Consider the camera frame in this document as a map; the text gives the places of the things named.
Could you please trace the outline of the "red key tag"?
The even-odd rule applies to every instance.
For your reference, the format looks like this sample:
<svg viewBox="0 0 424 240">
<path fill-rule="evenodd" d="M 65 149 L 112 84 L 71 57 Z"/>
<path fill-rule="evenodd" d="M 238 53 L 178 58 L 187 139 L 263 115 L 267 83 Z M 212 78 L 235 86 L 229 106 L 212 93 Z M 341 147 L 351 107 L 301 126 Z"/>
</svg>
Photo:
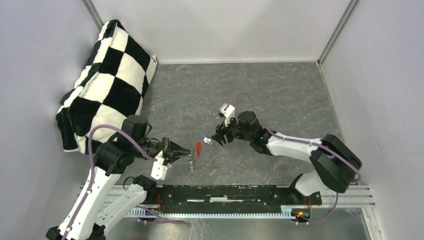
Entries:
<svg viewBox="0 0 424 240">
<path fill-rule="evenodd" d="M 200 142 L 200 141 L 198 141 L 198 142 L 196 143 L 195 151 L 196 151 L 196 156 L 197 156 L 197 157 L 200 157 L 201 152 L 202 152 L 202 144 L 201 144 L 201 142 Z"/>
</svg>

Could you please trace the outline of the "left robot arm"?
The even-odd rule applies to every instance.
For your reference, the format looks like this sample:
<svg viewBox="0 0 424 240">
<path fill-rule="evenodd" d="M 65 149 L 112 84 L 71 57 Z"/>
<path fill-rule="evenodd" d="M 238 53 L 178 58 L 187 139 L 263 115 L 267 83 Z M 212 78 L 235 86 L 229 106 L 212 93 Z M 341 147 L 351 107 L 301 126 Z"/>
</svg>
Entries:
<svg viewBox="0 0 424 240">
<path fill-rule="evenodd" d="M 74 206 L 63 222 L 51 227 L 48 240 L 104 240 L 110 230 L 141 203 L 157 198 L 157 180 L 164 180 L 170 164 L 192 151 L 164 137 L 148 138 L 148 120 L 140 115 L 125 119 L 121 128 L 101 124 L 88 137 L 90 170 Z M 153 162 L 150 177 L 140 175 L 105 209 L 102 206 L 115 183 L 135 158 Z"/>
</svg>

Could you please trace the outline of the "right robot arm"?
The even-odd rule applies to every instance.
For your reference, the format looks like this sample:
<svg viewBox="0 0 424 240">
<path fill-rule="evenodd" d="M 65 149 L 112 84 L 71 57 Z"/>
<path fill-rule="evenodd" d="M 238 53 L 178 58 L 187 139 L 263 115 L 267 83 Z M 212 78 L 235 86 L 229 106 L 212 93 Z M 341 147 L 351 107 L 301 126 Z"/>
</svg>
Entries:
<svg viewBox="0 0 424 240">
<path fill-rule="evenodd" d="M 362 161 L 335 135 L 324 138 L 300 138 L 269 130 L 254 112 L 244 111 L 237 117 L 220 113 L 224 121 L 211 139 L 224 146 L 233 140 L 249 142 L 259 154 L 286 156 L 310 163 L 314 170 L 300 174 L 289 189 L 289 199 L 302 204 L 312 194 L 330 189 L 345 193 L 350 184 L 361 178 Z"/>
</svg>

